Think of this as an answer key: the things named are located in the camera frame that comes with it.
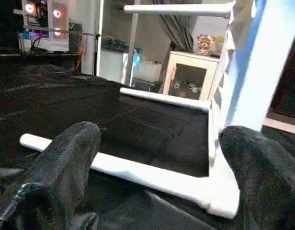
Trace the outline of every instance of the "wall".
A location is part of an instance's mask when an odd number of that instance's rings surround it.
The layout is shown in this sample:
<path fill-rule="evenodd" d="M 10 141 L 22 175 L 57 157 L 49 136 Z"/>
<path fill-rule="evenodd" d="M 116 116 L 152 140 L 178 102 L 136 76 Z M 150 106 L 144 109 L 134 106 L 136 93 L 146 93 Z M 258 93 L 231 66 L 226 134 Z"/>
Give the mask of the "wall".
<path fill-rule="evenodd" d="M 159 24 L 156 15 L 139 15 L 135 47 L 142 49 L 142 56 L 149 61 L 163 62 L 170 40 Z M 103 35 L 125 40 L 129 45 L 132 14 L 115 9 L 109 0 L 104 1 Z"/>
<path fill-rule="evenodd" d="M 97 31 L 99 22 L 99 5 L 100 0 L 68 0 L 70 21 L 81 23 L 83 30 L 90 33 L 93 33 L 90 29 L 91 23 L 94 23 L 95 30 Z"/>
<path fill-rule="evenodd" d="M 203 0 L 202 4 L 223 4 L 232 0 Z M 224 37 L 227 29 L 228 19 L 218 17 L 197 17 L 194 30 L 192 33 L 194 46 L 193 50 L 197 49 L 197 36 L 201 34 L 212 35 L 215 37 Z"/>
<path fill-rule="evenodd" d="M 139 16 L 135 46 L 142 49 L 143 59 L 162 63 L 170 42 L 159 24 L 158 16 Z"/>

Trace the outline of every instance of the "gray curtain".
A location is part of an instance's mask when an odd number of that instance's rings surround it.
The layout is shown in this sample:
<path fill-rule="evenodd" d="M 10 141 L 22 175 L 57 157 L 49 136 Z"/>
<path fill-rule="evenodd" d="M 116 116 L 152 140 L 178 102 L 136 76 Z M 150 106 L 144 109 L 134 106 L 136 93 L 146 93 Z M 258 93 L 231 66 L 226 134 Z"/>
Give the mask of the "gray curtain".
<path fill-rule="evenodd" d="M 202 0 L 153 0 L 154 4 L 200 4 Z M 166 77 L 167 66 L 170 58 L 170 52 L 184 51 L 193 53 L 193 20 L 190 16 L 183 15 L 160 15 L 159 22 L 165 31 L 171 44 L 167 51 L 166 57 L 162 63 L 160 79 L 163 81 Z"/>

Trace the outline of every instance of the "white pillar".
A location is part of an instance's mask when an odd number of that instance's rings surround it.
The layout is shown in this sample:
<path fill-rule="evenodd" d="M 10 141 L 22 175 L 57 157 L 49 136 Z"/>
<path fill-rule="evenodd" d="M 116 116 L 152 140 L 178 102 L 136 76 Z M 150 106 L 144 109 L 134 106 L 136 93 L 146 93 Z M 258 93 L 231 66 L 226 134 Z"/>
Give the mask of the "white pillar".
<path fill-rule="evenodd" d="M 254 5 L 245 48 L 236 47 L 226 70 L 221 118 L 225 127 L 260 131 L 295 38 L 295 0 L 254 0 Z"/>
<path fill-rule="evenodd" d="M 82 17 L 82 29 L 86 33 L 95 33 L 95 18 L 98 16 L 99 0 L 80 1 L 79 4 L 84 4 L 84 12 Z M 82 36 L 82 42 L 86 44 L 86 54 L 83 55 L 81 61 L 81 72 L 86 74 L 94 74 L 94 52 L 95 52 L 95 37 L 89 35 Z"/>

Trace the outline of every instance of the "glowing light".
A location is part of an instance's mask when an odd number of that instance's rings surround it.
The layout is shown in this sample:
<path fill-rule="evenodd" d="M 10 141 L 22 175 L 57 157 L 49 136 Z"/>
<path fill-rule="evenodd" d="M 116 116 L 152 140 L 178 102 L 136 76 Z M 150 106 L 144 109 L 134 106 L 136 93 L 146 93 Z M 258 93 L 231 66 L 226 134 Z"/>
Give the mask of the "glowing light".
<path fill-rule="evenodd" d="M 33 12 L 34 12 L 34 5 L 32 5 L 32 4 L 26 4 L 26 5 L 25 5 L 25 10 L 26 10 L 28 13 L 33 13 Z"/>
<path fill-rule="evenodd" d="M 56 17 L 56 18 L 60 18 L 60 17 L 61 17 L 61 11 L 59 11 L 59 10 L 54 10 L 54 11 L 53 11 L 53 15 L 54 15 L 54 17 Z"/>
<path fill-rule="evenodd" d="M 60 34 L 61 34 L 61 32 L 54 32 L 54 34 L 56 35 L 56 36 L 59 36 Z"/>

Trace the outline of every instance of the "cabinet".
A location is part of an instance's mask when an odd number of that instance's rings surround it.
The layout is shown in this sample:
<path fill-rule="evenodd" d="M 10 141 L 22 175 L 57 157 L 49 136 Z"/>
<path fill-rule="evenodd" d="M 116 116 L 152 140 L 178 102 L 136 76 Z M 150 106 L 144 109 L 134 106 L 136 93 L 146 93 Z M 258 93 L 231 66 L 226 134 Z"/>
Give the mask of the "cabinet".
<path fill-rule="evenodd" d="M 172 51 L 163 94 L 210 100 L 219 59 Z"/>

